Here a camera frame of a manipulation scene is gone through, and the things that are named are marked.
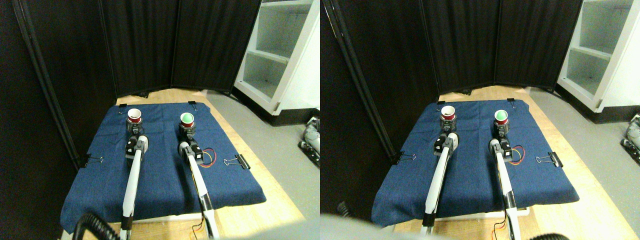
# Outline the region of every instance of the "cable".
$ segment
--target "cable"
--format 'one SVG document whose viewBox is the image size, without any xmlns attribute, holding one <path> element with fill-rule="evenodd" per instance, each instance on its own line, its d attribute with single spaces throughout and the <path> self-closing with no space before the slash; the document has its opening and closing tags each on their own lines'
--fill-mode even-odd
<svg viewBox="0 0 640 240">
<path fill-rule="evenodd" d="M 498 230 L 502 230 L 507 225 L 507 211 L 506 210 L 504 211 L 504 219 L 499 223 L 494 223 L 493 224 L 493 231 L 491 231 L 491 239 L 492 240 L 493 240 L 493 237 L 495 237 L 495 240 L 498 240 L 498 235 L 495 234 L 495 226 L 498 225 L 498 224 L 503 224 L 502 227 L 498 228 Z"/>
<path fill-rule="evenodd" d="M 522 154 L 520 154 L 520 152 L 518 150 L 516 150 L 516 148 L 522 149 Z M 514 150 L 518 154 L 520 154 L 520 160 L 515 161 L 515 162 L 509 161 L 509 163 L 511 163 L 512 165 L 518 165 L 518 164 L 522 163 L 522 160 L 524 160 L 524 157 L 527 155 L 527 152 L 524 150 L 524 148 L 521 145 L 516 145 L 515 147 L 512 148 L 512 150 Z"/>
<path fill-rule="evenodd" d="M 198 236 L 196 235 L 196 230 L 194 230 L 193 228 L 194 228 L 194 227 L 197 227 L 197 226 L 200 226 L 200 227 L 198 228 L 198 232 L 201 232 L 201 231 L 200 231 L 200 229 L 202 228 L 202 226 L 204 226 L 204 225 L 202 224 L 203 222 L 204 222 L 204 216 L 203 216 L 202 218 L 200 218 L 200 224 L 197 224 L 197 225 L 193 225 L 193 226 L 191 226 L 191 231 L 193 232 L 193 235 L 196 237 L 196 240 L 198 240 Z"/>
<path fill-rule="evenodd" d="M 214 156 L 214 157 L 211 157 L 211 154 L 209 154 L 209 153 L 207 152 L 208 150 L 210 150 L 210 151 L 212 151 L 212 152 L 213 152 L 213 156 Z M 209 148 L 205 148 L 203 152 L 204 152 L 204 153 L 206 153 L 207 155 L 209 155 L 209 158 L 211 159 L 211 162 L 209 162 L 209 164 L 200 164 L 200 166 L 201 166 L 201 167 L 203 167 L 203 168 L 208 168 L 208 167 L 210 167 L 211 165 L 213 165 L 214 163 L 216 163 L 216 159 L 218 158 L 218 154 L 216 153 L 216 151 L 215 151 L 215 150 L 213 150 L 213 148 L 210 148 L 210 147 L 209 147 Z"/>
</svg>

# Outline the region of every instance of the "table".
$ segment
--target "table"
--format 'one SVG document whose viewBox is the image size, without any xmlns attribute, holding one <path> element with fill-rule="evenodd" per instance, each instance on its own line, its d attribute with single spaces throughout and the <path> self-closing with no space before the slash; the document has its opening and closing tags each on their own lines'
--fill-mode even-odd
<svg viewBox="0 0 640 240">
<path fill-rule="evenodd" d="M 286 223 L 304 220 L 302 213 L 293 204 L 282 186 L 202 92 L 173 88 L 152 92 L 147 99 L 133 95 L 120 97 L 116 105 L 160 104 L 191 100 L 202 102 L 211 108 L 213 117 L 222 126 L 237 151 L 243 154 L 251 166 L 251 172 L 255 180 L 262 186 L 267 198 L 267 202 L 262 204 L 216 209 L 216 223 L 220 236 L 245 237 Z M 199 223 L 200 214 L 197 213 L 134 221 L 131 239 L 190 239 L 190 235 L 193 237 L 191 226 Z M 110 225 L 119 231 L 119 223 L 111 223 Z M 198 238 L 203 239 L 204 233 L 198 233 Z M 70 239 L 70 237 L 64 232 L 62 239 Z M 94 238 L 91 234 L 85 234 L 85 239 Z"/>
<path fill-rule="evenodd" d="M 545 135 L 551 149 L 564 164 L 564 172 L 580 196 L 578 202 L 535 205 L 528 216 L 518 218 L 522 239 L 546 233 L 560 233 L 569 239 L 638 239 L 609 195 L 604 191 L 578 154 L 551 123 L 540 107 L 521 87 L 489 86 L 473 90 L 471 96 L 448 93 L 440 96 L 447 102 L 472 100 L 521 99 Z M 435 233 L 456 239 L 491 239 L 498 218 L 483 220 L 436 221 Z M 422 220 L 397 224 L 396 232 L 420 232 Z M 507 231 L 497 231 L 499 239 L 508 239 Z"/>
</svg>

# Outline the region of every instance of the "black hose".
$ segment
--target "black hose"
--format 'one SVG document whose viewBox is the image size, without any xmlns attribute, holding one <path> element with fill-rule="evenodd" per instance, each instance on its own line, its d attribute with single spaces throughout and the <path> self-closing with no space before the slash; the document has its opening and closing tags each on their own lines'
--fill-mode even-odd
<svg viewBox="0 0 640 240">
<path fill-rule="evenodd" d="M 116 231 L 109 226 L 107 221 L 90 212 L 85 213 L 80 217 L 80 220 L 78 220 L 76 229 L 74 230 L 73 240 L 82 239 L 85 230 L 89 230 L 98 240 L 120 240 Z"/>
<path fill-rule="evenodd" d="M 531 240 L 569 240 L 569 238 L 562 234 L 544 234 L 534 237 Z"/>
</svg>

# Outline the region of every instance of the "shelving unit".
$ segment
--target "shelving unit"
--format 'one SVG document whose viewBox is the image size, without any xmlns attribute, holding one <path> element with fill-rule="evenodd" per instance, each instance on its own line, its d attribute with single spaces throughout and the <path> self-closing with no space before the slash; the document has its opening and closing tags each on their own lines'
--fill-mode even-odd
<svg viewBox="0 0 640 240">
<path fill-rule="evenodd" d="M 319 108 L 319 10 L 319 0 L 265 0 L 260 6 L 234 86 L 272 115 Z"/>
<path fill-rule="evenodd" d="M 630 38 L 637 19 L 635 5 L 634 0 L 585 0 L 582 4 L 558 84 L 594 111 Z"/>
</svg>

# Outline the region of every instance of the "motor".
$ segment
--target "motor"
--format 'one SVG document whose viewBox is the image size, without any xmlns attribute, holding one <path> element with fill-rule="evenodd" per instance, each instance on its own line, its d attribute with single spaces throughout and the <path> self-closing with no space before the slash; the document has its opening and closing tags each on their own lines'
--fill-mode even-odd
<svg viewBox="0 0 640 240">
<path fill-rule="evenodd" d="M 303 134 L 304 140 L 298 143 L 298 147 L 309 159 L 320 167 L 320 119 L 312 117 L 307 122 L 307 128 Z"/>
</svg>

